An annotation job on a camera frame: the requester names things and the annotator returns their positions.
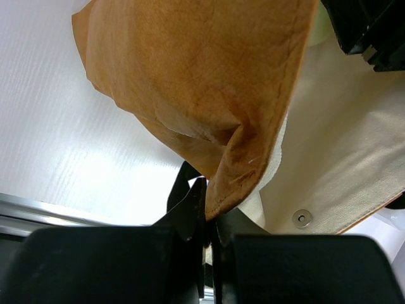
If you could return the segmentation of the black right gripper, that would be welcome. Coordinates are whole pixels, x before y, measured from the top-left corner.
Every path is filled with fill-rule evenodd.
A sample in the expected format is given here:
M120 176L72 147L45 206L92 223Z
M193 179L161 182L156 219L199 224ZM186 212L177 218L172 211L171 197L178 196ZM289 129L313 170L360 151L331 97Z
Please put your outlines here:
M341 50L375 72L404 70L404 1L322 1Z

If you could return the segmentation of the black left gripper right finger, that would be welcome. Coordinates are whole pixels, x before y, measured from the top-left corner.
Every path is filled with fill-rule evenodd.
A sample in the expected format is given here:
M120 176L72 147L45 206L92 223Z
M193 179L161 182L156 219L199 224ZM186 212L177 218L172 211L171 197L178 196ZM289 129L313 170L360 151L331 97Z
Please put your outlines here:
M242 213L211 224L217 303L403 303L385 253L364 236L272 235Z

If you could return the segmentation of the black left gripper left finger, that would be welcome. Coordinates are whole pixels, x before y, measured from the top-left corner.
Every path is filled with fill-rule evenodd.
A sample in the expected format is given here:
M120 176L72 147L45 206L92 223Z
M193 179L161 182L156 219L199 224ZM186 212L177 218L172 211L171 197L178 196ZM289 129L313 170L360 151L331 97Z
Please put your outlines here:
M2 303L198 303L204 296L205 194L150 226L53 227L22 243L1 284Z

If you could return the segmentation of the green pump lotion bottle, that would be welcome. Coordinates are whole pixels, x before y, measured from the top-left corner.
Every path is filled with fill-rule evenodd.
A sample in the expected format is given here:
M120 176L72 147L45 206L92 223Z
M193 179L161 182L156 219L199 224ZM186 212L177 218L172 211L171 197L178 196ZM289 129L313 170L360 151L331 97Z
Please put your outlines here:
M333 28L327 10L322 3L319 3L311 33L309 35L308 46L312 47L319 45L332 34Z

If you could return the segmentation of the tan canvas bag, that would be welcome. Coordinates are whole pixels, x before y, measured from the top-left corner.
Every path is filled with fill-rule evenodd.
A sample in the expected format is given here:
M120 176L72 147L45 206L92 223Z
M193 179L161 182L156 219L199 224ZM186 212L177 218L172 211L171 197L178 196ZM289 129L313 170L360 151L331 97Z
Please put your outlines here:
M72 16L94 88L208 179L205 214L337 234L404 192L404 74L374 72L318 1L91 1Z

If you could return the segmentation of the aluminium front rail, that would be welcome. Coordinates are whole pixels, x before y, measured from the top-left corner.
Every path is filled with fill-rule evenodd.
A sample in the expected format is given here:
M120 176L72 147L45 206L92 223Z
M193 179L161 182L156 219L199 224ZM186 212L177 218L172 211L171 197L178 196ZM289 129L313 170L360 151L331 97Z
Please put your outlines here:
M98 217L61 205L54 205L9 194L1 194L1 233L27 237L47 227L134 226L110 218Z

